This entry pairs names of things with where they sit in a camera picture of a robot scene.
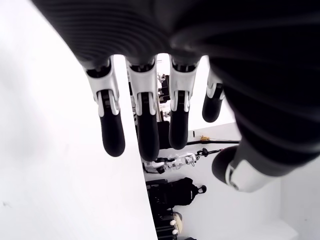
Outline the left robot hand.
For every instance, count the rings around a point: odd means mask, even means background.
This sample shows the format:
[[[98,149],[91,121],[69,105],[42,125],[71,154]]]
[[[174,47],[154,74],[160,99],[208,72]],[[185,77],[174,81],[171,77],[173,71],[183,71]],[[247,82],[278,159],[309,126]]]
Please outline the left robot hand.
[[[156,57],[170,57],[169,143],[187,145],[188,116],[201,57],[209,58],[202,117],[217,120],[223,100],[242,139],[219,153],[214,176],[254,192],[320,154],[320,3],[317,0],[36,0],[89,80],[105,151],[125,149],[114,55],[125,57],[141,157],[154,161]]]

